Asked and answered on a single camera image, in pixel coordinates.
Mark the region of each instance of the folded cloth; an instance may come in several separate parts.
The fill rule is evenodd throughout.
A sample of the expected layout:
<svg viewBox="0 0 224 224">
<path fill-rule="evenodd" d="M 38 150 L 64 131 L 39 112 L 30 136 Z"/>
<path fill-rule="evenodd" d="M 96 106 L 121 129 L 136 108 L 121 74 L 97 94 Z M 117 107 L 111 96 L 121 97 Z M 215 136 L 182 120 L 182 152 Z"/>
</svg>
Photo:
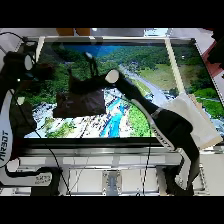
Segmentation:
<svg viewBox="0 0 224 224">
<path fill-rule="evenodd" d="M 202 110 L 201 105 L 196 102 L 194 96 L 191 95 L 191 98 L 186 93 L 181 93 L 174 100 L 163 104 L 162 107 L 181 115 L 192 124 L 191 136 L 199 149 L 205 149 L 221 142 L 223 139 L 214 124 Z"/>
</svg>

